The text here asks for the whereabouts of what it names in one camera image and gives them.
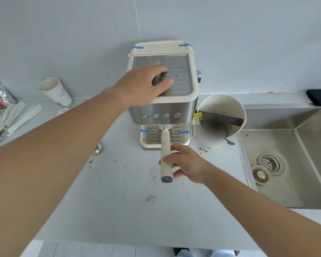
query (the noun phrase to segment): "left hand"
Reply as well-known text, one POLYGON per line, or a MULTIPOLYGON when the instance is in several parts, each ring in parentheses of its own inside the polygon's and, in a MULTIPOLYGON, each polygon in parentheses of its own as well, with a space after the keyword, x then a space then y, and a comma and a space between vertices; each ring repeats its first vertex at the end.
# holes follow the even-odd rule
POLYGON ((173 84, 172 79, 166 79, 152 86, 153 78, 167 71, 159 61, 138 66, 128 71, 112 88, 128 107, 147 105, 173 84))

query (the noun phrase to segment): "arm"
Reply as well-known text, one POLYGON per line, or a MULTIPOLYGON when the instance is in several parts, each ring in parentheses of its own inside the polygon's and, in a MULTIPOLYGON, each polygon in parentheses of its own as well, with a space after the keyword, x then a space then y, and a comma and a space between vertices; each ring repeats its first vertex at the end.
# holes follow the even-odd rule
POLYGON ((0 256, 22 253, 115 119, 171 86, 171 79, 151 84, 166 71, 159 63, 130 70, 115 86, 0 147, 0 256))
POLYGON ((179 152, 163 160, 180 167, 174 178, 206 185, 267 256, 321 256, 320 224, 265 198, 188 146, 173 144, 171 150, 179 152))

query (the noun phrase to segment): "hand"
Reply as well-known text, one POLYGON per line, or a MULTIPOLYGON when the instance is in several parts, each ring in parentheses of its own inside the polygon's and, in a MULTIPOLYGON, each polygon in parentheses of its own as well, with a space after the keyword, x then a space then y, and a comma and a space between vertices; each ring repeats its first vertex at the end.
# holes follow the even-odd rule
POLYGON ((165 163, 172 163, 172 167, 180 167, 175 171, 174 179, 187 176, 192 182, 203 183, 203 173, 210 167, 210 163, 201 158, 192 148, 182 144, 171 144, 171 155, 165 156, 165 163))
POLYGON ((152 86, 153 78, 167 71, 168 69, 159 61, 138 66, 128 71, 113 88, 128 107, 147 105, 173 84, 172 79, 166 79, 152 86))

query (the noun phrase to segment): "yellow label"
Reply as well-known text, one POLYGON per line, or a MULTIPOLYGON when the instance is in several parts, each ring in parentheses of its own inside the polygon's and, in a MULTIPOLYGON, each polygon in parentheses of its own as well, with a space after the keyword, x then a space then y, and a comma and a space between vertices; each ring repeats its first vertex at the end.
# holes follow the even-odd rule
POLYGON ((194 113, 194 118, 201 118, 202 117, 202 113, 194 113))

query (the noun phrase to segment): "floor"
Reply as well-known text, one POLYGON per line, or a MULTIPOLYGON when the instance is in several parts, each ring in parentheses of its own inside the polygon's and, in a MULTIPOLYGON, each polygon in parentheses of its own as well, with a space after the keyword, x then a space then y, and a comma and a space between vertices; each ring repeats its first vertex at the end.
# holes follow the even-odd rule
MULTIPOLYGON (((208 249, 190 249, 196 257, 210 255, 208 249)), ((33 240, 21 257, 173 257, 171 247, 90 244, 33 240)), ((262 251, 241 251, 239 257, 266 257, 262 251)))

